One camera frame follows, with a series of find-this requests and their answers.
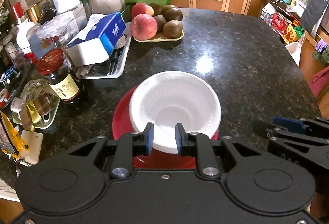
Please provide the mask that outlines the magenta plastic plate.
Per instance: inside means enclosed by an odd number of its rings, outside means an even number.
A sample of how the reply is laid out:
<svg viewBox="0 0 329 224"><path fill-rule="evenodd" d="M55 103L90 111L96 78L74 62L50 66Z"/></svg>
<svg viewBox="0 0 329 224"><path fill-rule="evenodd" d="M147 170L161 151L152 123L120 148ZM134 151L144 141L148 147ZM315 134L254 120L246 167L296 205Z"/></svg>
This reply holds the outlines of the magenta plastic plate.
<svg viewBox="0 0 329 224"><path fill-rule="evenodd" d="M137 86L133 87L121 98L114 111L112 133L115 140L118 140L123 134L134 131L129 117L129 103L136 88ZM134 166L141 169L194 169L196 159L164 153L153 148L149 156L135 157Z"/></svg>

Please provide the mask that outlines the white bowl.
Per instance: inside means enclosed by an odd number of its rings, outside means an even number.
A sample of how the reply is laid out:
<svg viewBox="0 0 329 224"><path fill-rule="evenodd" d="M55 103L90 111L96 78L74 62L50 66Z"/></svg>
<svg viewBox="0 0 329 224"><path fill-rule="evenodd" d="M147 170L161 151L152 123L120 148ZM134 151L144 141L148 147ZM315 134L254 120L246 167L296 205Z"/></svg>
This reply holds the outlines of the white bowl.
<svg viewBox="0 0 329 224"><path fill-rule="evenodd" d="M214 89L203 79L182 71L150 76L133 92L129 117L135 131L154 125L153 148L177 154L175 125L212 138L221 122L221 105Z"/></svg>

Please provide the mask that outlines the red hanging cloth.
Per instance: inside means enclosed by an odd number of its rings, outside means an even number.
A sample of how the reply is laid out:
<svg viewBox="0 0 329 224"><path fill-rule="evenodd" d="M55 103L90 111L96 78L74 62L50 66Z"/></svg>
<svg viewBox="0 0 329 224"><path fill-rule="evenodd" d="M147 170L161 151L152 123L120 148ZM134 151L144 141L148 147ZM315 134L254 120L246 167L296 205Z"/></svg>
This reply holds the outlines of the red hanging cloth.
<svg viewBox="0 0 329 224"><path fill-rule="evenodd" d="M329 66L311 77L308 85L315 98L319 97L321 93L328 87Z"/></svg>

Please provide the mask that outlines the white tote bag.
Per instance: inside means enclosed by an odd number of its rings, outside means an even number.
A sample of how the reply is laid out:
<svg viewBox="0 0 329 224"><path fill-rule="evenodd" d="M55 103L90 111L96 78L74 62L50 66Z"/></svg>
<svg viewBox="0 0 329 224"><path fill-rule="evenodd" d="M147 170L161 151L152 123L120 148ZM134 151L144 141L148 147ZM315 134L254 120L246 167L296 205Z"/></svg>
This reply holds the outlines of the white tote bag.
<svg viewBox="0 0 329 224"><path fill-rule="evenodd" d="M302 49L301 44L299 42L292 42L287 44L285 48L287 49L287 51L289 52L289 54L297 64L297 66L299 66L301 59L301 49Z"/></svg>

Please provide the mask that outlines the purple rubber glove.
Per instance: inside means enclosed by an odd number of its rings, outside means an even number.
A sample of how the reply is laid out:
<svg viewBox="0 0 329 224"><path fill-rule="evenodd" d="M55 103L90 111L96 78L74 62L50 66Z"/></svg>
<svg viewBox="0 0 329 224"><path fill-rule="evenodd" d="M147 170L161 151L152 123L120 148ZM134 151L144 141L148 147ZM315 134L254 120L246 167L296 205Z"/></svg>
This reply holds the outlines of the purple rubber glove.
<svg viewBox="0 0 329 224"><path fill-rule="evenodd" d="M325 42L325 40L321 39L317 44L316 44L316 51L319 53L322 53L323 50L327 47L327 43Z"/></svg>

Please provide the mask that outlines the fruit tray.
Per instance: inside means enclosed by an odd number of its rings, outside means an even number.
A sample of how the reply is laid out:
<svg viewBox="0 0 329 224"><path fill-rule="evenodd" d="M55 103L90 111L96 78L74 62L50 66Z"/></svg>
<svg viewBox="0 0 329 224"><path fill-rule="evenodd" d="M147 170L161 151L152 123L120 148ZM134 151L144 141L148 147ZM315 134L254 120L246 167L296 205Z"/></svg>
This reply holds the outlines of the fruit tray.
<svg viewBox="0 0 329 224"><path fill-rule="evenodd" d="M184 31L182 31L180 36L178 36L177 38L167 38L163 32L160 32L160 33L157 33L153 38L151 38L149 40L137 40L136 38L135 38L135 40L137 42L141 42L141 43L146 43L146 42L170 42L170 41L181 40L184 37L184 35L185 35Z"/></svg>

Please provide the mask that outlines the blue tissue pack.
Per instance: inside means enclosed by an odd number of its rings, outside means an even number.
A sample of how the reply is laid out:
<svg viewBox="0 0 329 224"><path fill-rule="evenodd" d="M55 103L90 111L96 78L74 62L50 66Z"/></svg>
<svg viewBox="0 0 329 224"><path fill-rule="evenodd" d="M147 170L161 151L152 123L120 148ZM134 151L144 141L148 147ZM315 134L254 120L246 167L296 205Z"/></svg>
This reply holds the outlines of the blue tissue pack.
<svg viewBox="0 0 329 224"><path fill-rule="evenodd" d="M103 63L109 59L125 29L120 12L93 13L87 25L69 42L66 54L77 67Z"/></svg>

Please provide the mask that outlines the dark sauce jar red lid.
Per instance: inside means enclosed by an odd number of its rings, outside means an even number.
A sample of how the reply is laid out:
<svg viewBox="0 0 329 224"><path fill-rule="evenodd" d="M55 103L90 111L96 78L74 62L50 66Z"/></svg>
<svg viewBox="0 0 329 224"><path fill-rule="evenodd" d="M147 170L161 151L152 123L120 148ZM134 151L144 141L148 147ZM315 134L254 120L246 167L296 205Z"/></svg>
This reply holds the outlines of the dark sauce jar red lid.
<svg viewBox="0 0 329 224"><path fill-rule="evenodd" d="M64 103L74 104L78 101L83 87L74 78L70 61L63 49L54 48L43 55L37 70Z"/></svg>

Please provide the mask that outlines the red apple front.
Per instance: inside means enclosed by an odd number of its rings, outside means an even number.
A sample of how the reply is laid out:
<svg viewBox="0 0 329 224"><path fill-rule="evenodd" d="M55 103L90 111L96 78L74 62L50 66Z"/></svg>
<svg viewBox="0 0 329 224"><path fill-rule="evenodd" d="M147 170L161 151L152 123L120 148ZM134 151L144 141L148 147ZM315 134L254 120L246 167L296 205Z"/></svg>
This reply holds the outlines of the red apple front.
<svg viewBox="0 0 329 224"><path fill-rule="evenodd" d="M157 21L153 16L140 14L132 19L129 29L135 40L149 40L157 33Z"/></svg>

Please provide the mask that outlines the red apple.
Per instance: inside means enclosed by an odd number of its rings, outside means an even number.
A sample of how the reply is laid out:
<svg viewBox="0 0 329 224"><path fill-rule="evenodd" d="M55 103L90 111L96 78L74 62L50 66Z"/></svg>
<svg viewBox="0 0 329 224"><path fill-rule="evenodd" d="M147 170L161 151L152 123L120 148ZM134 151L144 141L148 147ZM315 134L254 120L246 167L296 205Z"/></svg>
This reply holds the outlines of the red apple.
<svg viewBox="0 0 329 224"><path fill-rule="evenodd" d="M137 3L131 9L131 17L134 19L137 15L141 14L154 16L154 9L146 3Z"/></svg>
<svg viewBox="0 0 329 224"><path fill-rule="evenodd" d="M132 19L129 29L135 40L149 40L157 33L157 21L153 16L140 14Z"/></svg>

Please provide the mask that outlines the dark hanging apron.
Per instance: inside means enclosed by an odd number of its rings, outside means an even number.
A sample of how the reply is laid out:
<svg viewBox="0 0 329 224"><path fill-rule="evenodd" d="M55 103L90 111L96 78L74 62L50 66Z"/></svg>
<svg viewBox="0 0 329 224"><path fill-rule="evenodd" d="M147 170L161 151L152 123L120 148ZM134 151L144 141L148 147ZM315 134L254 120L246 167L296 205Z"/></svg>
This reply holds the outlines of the dark hanging apron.
<svg viewBox="0 0 329 224"><path fill-rule="evenodd" d="M328 7L328 0L309 0L301 17L300 24L309 34L312 33Z"/></svg>

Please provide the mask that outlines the kiwi middle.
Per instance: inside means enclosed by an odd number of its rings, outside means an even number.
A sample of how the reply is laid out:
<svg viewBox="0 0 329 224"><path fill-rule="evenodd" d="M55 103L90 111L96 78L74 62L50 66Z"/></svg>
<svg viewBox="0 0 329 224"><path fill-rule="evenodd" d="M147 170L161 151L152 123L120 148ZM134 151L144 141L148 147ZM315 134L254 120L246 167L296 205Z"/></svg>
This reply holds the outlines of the kiwi middle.
<svg viewBox="0 0 329 224"><path fill-rule="evenodd" d="M165 10L162 15L166 19L167 22L177 20L177 21L182 21L183 19L183 13L181 10L177 7L173 7L170 9Z"/></svg>

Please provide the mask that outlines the red apple back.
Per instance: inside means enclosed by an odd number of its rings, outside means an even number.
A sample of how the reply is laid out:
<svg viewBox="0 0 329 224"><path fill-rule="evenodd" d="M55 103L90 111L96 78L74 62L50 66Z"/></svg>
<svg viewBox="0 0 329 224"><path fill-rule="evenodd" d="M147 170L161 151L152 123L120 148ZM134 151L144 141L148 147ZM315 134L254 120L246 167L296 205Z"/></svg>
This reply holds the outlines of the red apple back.
<svg viewBox="0 0 329 224"><path fill-rule="evenodd" d="M131 17L134 19L137 15L141 14L154 16L154 9L146 3L137 3L131 9Z"/></svg>

